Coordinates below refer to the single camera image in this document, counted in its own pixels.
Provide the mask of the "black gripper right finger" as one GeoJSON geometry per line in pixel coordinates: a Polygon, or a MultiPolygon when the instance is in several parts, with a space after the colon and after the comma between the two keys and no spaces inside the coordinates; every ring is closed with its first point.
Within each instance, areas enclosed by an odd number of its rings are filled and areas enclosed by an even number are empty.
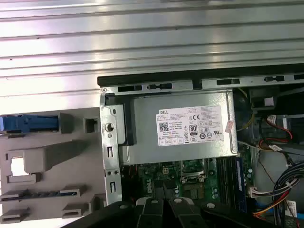
{"type": "Polygon", "coordinates": [[[276,228],[268,220],[256,218],[227,205],[202,202],[195,205],[189,198],[175,198],[168,202],[179,228],[276,228]]]}

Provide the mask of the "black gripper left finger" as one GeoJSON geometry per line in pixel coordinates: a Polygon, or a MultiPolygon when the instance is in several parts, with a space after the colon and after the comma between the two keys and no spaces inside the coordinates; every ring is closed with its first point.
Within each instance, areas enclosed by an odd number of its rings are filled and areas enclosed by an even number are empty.
{"type": "Polygon", "coordinates": [[[143,197],[134,205],[118,201],[77,219],[65,228],[161,228],[164,200],[143,197]]]}

